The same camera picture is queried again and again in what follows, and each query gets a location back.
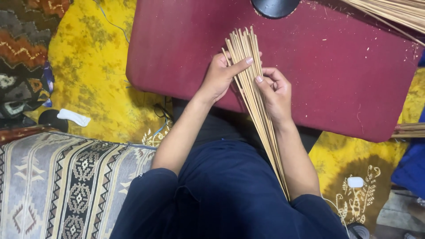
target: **left hand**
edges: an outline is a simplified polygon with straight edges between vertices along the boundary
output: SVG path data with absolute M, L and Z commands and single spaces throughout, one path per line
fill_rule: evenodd
M 228 51 L 226 51 L 226 54 L 227 58 L 231 59 Z M 198 94 L 204 99 L 215 103 L 226 94 L 233 77 L 247 69 L 252 64 L 253 59 L 252 57 L 247 57 L 229 67 L 223 53 L 215 55 L 212 59 Z

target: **straw bundle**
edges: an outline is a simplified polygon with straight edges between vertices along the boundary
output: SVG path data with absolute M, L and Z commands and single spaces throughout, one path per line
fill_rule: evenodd
M 384 19 L 394 21 L 425 34 L 425 0 L 342 0 L 367 15 L 394 28 L 413 41 L 425 44 Z
M 399 124 L 391 138 L 425 138 L 425 123 Z
M 280 186 L 285 193 L 286 199 L 289 201 L 289 194 L 283 176 L 283 168 L 278 151 L 275 131 L 270 115 L 266 110 L 265 99 L 263 94 L 255 85 L 255 77 L 262 76 L 261 61 L 258 51 L 257 36 L 251 26 L 251 32 L 245 28 L 244 33 L 241 30 L 235 29 L 230 34 L 230 40 L 226 38 L 227 48 L 229 49 L 232 62 L 227 59 L 228 65 L 236 64 L 246 57 L 253 57 L 252 65 L 235 76 L 234 80 L 240 90 L 243 92 L 242 98 L 248 108 L 249 115 L 254 122 L 255 128 L 260 135 L 261 142 L 266 150 L 267 156 L 270 159 L 273 170 L 279 180 Z

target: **black lamp base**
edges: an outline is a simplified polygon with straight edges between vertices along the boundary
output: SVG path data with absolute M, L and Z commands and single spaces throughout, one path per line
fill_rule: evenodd
M 279 19 L 288 16 L 297 8 L 300 0 L 251 0 L 262 16 Z

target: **red table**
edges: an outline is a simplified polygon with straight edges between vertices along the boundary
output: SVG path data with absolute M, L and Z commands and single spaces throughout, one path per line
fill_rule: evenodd
M 345 7 L 302 0 L 289 16 L 269 20 L 248 0 L 139 0 L 126 75 L 138 90 L 190 99 L 228 34 L 253 25 L 263 66 L 292 83 L 297 124 L 386 141 L 422 47 Z M 216 106 L 244 111 L 236 94 L 229 91 Z

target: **right hand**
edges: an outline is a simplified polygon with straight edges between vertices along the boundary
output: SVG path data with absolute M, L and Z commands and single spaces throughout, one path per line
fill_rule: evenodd
M 291 83 L 276 68 L 262 68 L 264 77 L 255 81 L 266 99 L 266 108 L 276 129 L 293 124 L 291 116 Z

